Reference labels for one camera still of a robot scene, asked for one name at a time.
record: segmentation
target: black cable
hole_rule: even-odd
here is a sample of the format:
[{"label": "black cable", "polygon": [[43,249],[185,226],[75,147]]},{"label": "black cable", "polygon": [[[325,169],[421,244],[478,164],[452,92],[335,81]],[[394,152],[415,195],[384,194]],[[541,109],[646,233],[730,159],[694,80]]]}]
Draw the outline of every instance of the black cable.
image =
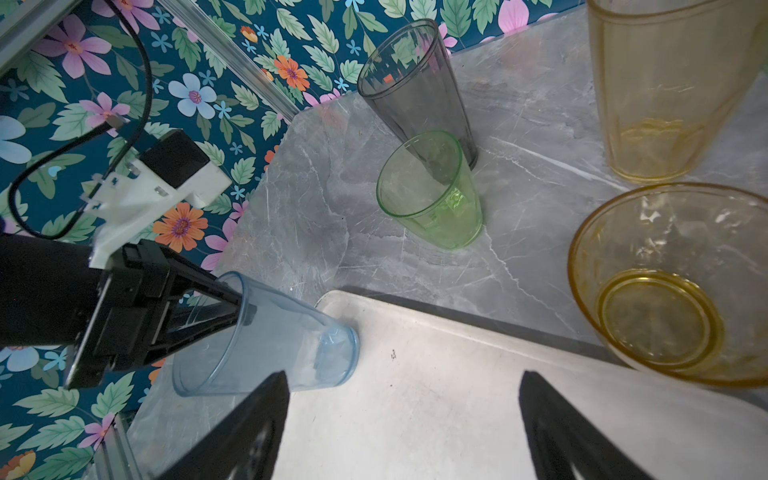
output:
[{"label": "black cable", "polygon": [[[120,22],[125,27],[125,31],[127,31],[128,34],[131,36],[134,43],[136,44],[136,47],[139,50],[139,54],[141,55],[141,61],[144,64],[144,78],[147,81],[147,86],[146,86],[147,96],[144,102],[144,111],[141,112],[141,118],[139,119],[138,127],[136,128],[135,132],[131,135],[131,137],[128,138],[128,140],[125,142],[125,145],[120,150],[120,152],[112,159],[112,162],[109,164],[109,168],[104,173],[102,180],[107,180],[107,177],[109,176],[109,174],[115,171],[115,169],[118,167],[118,165],[123,160],[125,155],[127,155],[128,151],[134,146],[136,141],[139,139],[139,137],[141,136],[141,132],[144,131],[144,126],[149,121],[149,116],[150,116],[150,113],[152,112],[152,94],[153,94],[152,66],[149,62],[149,55],[147,55],[147,50],[144,48],[144,44],[141,43],[141,39],[139,38],[138,34],[134,31],[134,29],[131,27],[131,24],[128,23],[128,20],[125,19],[122,12],[120,12],[120,9],[112,2],[112,0],[106,0],[105,3],[107,4],[107,6],[109,6],[112,12],[114,12],[114,14],[118,17],[118,19],[120,19]],[[78,147],[86,142],[93,140],[94,138],[110,130],[111,128],[112,126],[104,122],[103,124],[99,125],[98,127],[94,128],[88,133],[83,134],[78,138],[75,138],[73,141],[66,144],[64,147],[61,147],[58,150],[46,155],[42,159],[34,162],[32,165],[27,167],[27,169],[24,170],[22,174],[20,174],[18,177],[16,177],[15,180],[13,180],[10,188],[8,189],[8,208],[11,211],[11,216],[13,217],[13,219],[24,231],[26,231],[33,237],[45,238],[46,240],[57,240],[59,238],[62,238],[64,235],[66,235],[72,230],[74,225],[78,222],[78,220],[80,220],[80,217],[83,216],[83,213],[85,212],[85,208],[88,206],[88,202],[84,202],[80,206],[80,208],[78,208],[78,210],[69,220],[69,223],[67,223],[64,226],[64,228],[61,229],[60,232],[54,233],[53,235],[45,235],[43,233],[40,233],[34,230],[24,221],[24,219],[22,219],[22,216],[18,212],[18,208],[16,208],[16,202],[15,202],[16,192],[18,191],[19,187],[22,185],[22,182],[26,180],[30,175],[32,175],[32,173],[37,171],[38,168],[42,167],[49,161],[54,160],[59,155],[64,154],[75,147]],[[91,193],[88,195],[89,200],[94,197],[96,192],[98,192],[99,188],[101,188],[101,182],[96,183],[96,186],[94,187],[94,189],[91,190]]]}]

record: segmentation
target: marble countertop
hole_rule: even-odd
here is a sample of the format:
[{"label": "marble countertop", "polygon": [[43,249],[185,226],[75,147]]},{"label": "marble countertop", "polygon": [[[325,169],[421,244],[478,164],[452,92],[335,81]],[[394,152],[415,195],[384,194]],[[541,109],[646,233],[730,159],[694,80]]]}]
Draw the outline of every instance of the marble countertop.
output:
[{"label": "marble countertop", "polygon": [[[602,352],[571,295],[568,247],[590,212],[635,186],[605,163],[586,20],[576,8],[453,56],[480,151],[474,174],[485,228],[470,247],[439,250],[379,209],[376,179],[399,142],[351,94],[296,116],[217,272],[239,270],[308,303],[334,289],[397,297],[448,318]],[[683,180],[768,195],[767,91],[760,74]],[[181,399],[169,370],[130,430],[137,460],[153,472],[239,400]]]}]

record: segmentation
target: floral wallpaper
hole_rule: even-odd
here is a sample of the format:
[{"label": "floral wallpaper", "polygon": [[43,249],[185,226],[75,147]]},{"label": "floral wallpaper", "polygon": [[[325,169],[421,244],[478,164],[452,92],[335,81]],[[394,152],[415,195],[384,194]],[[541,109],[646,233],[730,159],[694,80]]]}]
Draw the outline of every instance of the floral wallpaper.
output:
[{"label": "floral wallpaper", "polygon": [[[22,0],[0,0],[0,18]],[[104,3],[115,1],[123,27]],[[510,33],[580,0],[197,0],[233,44],[253,58],[299,108],[354,90],[375,45],[413,19],[433,18],[458,51]],[[183,128],[233,181],[203,210],[181,202],[135,239],[168,245],[204,269],[218,264],[286,130],[281,115],[243,86],[184,23],[155,0],[84,0],[0,77],[0,217],[20,234],[8,202],[43,233],[64,226],[124,145],[116,131],[61,155],[31,175],[15,198],[12,179],[48,152],[110,115],[139,118],[141,58],[152,60],[154,100],[146,131]],[[125,164],[118,173],[127,174]],[[62,241],[87,243],[98,221],[83,216]],[[197,298],[183,300],[193,304]],[[66,346],[0,349],[0,480],[74,480],[90,462],[114,414],[135,410],[162,361],[107,375],[94,389],[64,390]]]}]

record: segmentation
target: green plastic cup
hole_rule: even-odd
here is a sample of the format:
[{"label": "green plastic cup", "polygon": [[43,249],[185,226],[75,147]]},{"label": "green plastic cup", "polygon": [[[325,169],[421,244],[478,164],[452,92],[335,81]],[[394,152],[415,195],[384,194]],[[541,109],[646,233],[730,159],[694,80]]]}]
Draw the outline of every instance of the green plastic cup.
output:
[{"label": "green plastic cup", "polygon": [[472,172],[447,131],[428,131],[401,145],[379,174],[376,199],[387,215],[437,247],[466,247],[482,230]]}]

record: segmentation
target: blue plastic cup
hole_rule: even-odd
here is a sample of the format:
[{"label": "blue plastic cup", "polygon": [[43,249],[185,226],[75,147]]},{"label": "blue plastic cup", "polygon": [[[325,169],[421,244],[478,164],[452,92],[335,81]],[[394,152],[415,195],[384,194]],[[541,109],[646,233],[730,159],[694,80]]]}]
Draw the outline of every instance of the blue plastic cup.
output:
[{"label": "blue plastic cup", "polygon": [[[222,275],[243,294],[237,325],[176,353],[174,388],[181,396],[252,392],[273,372],[285,370],[292,392],[341,385],[358,357],[355,330],[291,296],[238,272]],[[204,321],[201,296],[187,325]]]}]

